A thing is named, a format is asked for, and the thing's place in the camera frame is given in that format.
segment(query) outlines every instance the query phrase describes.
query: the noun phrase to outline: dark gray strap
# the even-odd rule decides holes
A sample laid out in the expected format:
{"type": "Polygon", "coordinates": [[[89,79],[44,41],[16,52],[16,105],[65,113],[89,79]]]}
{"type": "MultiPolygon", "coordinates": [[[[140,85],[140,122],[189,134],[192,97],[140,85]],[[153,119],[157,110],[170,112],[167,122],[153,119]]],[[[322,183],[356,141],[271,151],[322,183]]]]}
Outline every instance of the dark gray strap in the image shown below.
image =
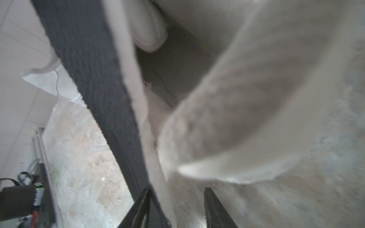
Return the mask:
{"type": "Polygon", "coordinates": [[[148,179],[136,119],[101,1],[32,2],[51,45],[99,124],[132,198],[136,200],[144,188],[151,189],[149,227],[170,227],[148,179]]]}
{"type": "Polygon", "coordinates": [[[21,184],[19,182],[17,182],[14,179],[11,179],[11,178],[0,178],[0,184],[1,184],[1,181],[3,181],[3,180],[9,180],[9,181],[12,181],[15,186],[21,186],[21,184]]]}

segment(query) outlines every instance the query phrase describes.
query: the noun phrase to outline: black strap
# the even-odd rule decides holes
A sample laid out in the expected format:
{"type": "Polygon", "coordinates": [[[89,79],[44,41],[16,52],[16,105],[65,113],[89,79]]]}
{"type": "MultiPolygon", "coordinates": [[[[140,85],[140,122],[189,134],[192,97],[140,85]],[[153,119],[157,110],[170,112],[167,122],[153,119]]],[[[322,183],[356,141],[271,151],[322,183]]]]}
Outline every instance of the black strap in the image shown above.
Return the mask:
{"type": "Polygon", "coordinates": [[[237,228],[237,225],[211,188],[205,188],[204,190],[204,208],[207,228],[237,228]]]}
{"type": "Polygon", "coordinates": [[[100,0],[32,2],[51,45],[99,124],[132,198],[136,200],[145,188],[151,190],[149,227],[170,227],[148,179],[131,100],[100,0]]]}
{"type": "Polygon", "coordinates": [[[0,178],[0,183],[1,183],[1,181],[3,181],[3,180],[10,180],[10,181],[12,181],[12,182],[15,184],[15,186],[21,186],[21,184],[20,184],[19,182],[17,182],[16,180],[14,180],[14,179],[10,179],[10,178],[0,178]]]}
{"type": "Polygon", "coordinates": [[[32,175],[28,172],[21,172],[19,175],[18,175],[18,181],[21,185],[27,185],[24,181],[26,178],[29,178],[30,179],[30,182],[29,182],[29,185],[32,185],[34,184],[36,178],[37,178],[37,175],[32,175]]]}
{"type": "Polygon", "coordinates": [[[145,189],[118,228],[147,228],[150,214],[150,190],[145,189]]]}

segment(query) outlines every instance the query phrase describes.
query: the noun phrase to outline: tiled wall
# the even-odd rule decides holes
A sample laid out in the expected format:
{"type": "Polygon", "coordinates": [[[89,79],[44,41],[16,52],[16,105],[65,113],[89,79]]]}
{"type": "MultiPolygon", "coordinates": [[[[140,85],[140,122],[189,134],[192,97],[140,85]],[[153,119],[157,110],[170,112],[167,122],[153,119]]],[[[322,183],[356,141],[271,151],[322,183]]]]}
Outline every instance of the tiled wall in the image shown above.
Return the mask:
{"type": "Polygon", "coordinates": [[[49,41],[29,0],[0,0],[0,176],[16,178],[32,159],[31,136],[57,98],[21,78],[46,65],[49,41]]]}

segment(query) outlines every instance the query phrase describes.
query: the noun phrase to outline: folded fabric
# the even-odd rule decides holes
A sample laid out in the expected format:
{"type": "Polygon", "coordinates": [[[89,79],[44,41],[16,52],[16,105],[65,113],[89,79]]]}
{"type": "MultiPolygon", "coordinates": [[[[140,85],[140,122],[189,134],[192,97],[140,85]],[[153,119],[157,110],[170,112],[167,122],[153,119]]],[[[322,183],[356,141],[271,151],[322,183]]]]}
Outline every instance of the folded fabric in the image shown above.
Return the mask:
{"type": "Polygon", "coordinates": [[[23,79],[55,96],[66,98],[78,105],[86,106],[73,80],[51,48],[50,60],[41,69],[31,69],[23,74],[23,79]]]}
{"type": "Polygon", "coordinates": [[[140,49],[154,52],[167,39],[164,19],[149,0],[123,0],[133,42],[140,49]]]}
{"type": "Polygon", "coordinates": [[[164,124],[165,173],[252,183],[295,165],[338,97],[351,3],[263,1],[164,124]]]}

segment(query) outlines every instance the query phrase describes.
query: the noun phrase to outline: speckled floor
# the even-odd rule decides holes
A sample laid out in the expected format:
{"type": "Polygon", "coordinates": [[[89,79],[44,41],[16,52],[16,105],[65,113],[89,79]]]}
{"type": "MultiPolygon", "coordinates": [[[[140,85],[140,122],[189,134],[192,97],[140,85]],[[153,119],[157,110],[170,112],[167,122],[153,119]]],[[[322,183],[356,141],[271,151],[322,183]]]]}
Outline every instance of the speckled floor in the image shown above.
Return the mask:
{"type": "MultiPolygon", "coordinates": [[[[179,228],[205,227],[205,186],[239,227],[365,227],[365,5],[359,10],[358,42],[343,95],[312,151],[274,181],[253,185],[176,175],[168,185],[179,228]]],[[[60,99],[43,139],[64,226],[116,227],[132,199],[91,113],[60,99]]]]}

